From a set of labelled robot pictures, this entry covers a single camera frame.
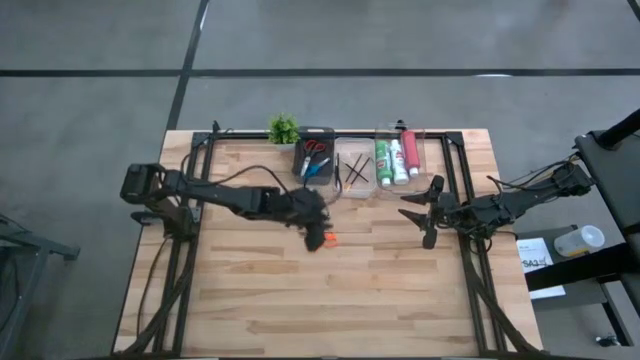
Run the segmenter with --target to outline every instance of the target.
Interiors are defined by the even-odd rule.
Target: concrete floor
[[[0,69],[181,68],[199,0],[0,0]],[[640,22],[623,0],[212,0],[195,68],[637,67]],[[0,78],[0,212],[82,247],[53,259],[20,358],[106,355],[139,227],[118,197],[131,162],[158,158],[177,78]],[[179,129],[256,129],[288,111],[301,123],[488,128],[505,179],[565,157],[573,138],[637,109],[640,78],[191,79]],[[594,224],[622,241],[596,192],[536,208],[520,231]],[[612,286],[640,341],[640,324]],[[537,312],[545,349],[600,348],[599,307]]]

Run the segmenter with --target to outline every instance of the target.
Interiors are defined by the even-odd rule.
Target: clear plastic container
[[[420,167],[418,168],[418,175],[409,178],[409,183],[406,185],[397,185],[393,181],[390,186],[382,187],[379,180],[378,191],[380,198],[396,198],[397,196],[423,193],[429,189],[429,176],[427,174],[427,161],[424,150],[424,129],[412,127],[410,124],[389,122],[378,124],[376,128],[375,141],[384,141],[391,145],[392,140],[398,140],[402,144],[401,135],[403,131],[412,131],[416,136],[416,148],[418,151],[418,157],[420,159]]]
[[[377,180],[374,144],[372,139],[339,137],[335,140],[333,158],[334,161],[340,158],[341,196],[366,199],[375,191]],[[358,170],[360,175],[352,171],[349,166]]]

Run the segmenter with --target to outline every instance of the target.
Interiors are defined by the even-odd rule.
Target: white paper
[[[516,243],[518,244],[518,253],[520,254],[522,270],[525,274],[553,265],[551,254],[549,254],[549,249],[547,249],[547,245],[544,243],[543,238],[518,240]],[[566,293],[564,292],[564,287],[562,287],[562,285],[558,285],[546,289],[530,291],[529,295],[533,300],[553,296],[563,296],[566,295]]]

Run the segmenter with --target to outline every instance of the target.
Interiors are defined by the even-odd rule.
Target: wooden tabletop
[[[494,193],[495,186],[486,179],[498,177],[488,131],[461,131],[476,196]],[[162,165],[177,169],[191,136],[192,131],[168,132]],[[425,140],[424,151],[429,177],[446,178],[440,142]],[[212,180],[263,164],[285,185],[295,184],[291,156],[265,141],[218,141],[213,159]],[[454,165],[461,179],[458,163]],[[230,184],[275,182],[258,170]],[[330,206],[339,246],[308,253],[296,230],[247,221],[225,208],[206,205],[182,355],[477,355],[456,234],[440,230],[435,249],[424,250],[421,233],[398,208],[427,210],[389,197],[341,198]],[[162,241],[161,227],[144,229],[114,350],[135,339],[140,297]],[[165,246],[153,276],[143,323],[160,304],[169,248]],[[495,236],[489,259],[500,306],[527,340],[541,348],[513,237]],[[483,318],[491,339],[484,308]],[[174,319],[175,312],[166,346],[172,341]]]

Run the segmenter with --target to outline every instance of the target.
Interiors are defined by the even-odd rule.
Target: scissors
[[[304,177],[304,174],[307,172],[309,168],[309,164],[311,163],[311,159],[316,156],[316,154],[323,152],[327,147],[324,144],[321,144],[315,140],[308,140],[304,143],[304,163],[302,163],[302,169],[300,170],[300,176]]]

